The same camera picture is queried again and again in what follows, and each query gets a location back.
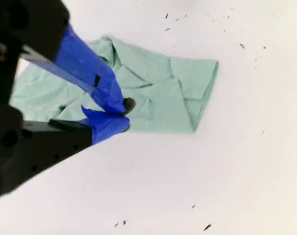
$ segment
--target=debris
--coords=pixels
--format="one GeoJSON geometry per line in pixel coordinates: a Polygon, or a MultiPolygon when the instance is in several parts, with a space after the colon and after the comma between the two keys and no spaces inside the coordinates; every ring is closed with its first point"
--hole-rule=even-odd
{"type": "Polygon", "coordinates": [[[211,226],[212,226],[212,224],[207,225],[206,228],[203,231],[208,230],[211,226]]]}

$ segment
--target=green towel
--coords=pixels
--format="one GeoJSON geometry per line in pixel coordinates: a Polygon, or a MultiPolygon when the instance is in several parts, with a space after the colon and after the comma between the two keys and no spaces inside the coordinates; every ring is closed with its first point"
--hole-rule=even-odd
{"type": "MultiPolygon", "coordinates": [[[[136,100],[131,130],[193,133],[210,98],[218,62],[167,57],[103,37],[89,46],[113,69],[124,97],[136,100]]],[[[11,105],[26,120],[80,120],[81,105],[101,110],[81,88],[30,65],[16,78],[11,105]]]]}

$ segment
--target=white table surface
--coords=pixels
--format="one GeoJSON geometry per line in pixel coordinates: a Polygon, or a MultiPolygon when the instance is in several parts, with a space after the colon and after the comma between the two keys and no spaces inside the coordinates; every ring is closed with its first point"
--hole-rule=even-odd
{"type": "Polygon", "coordinates": [[[218,59],[218,79],[196,134],[77,154],[0,198],[0,235],[297,235],[297,0],[64,2],[84,40],[218,59]]]}

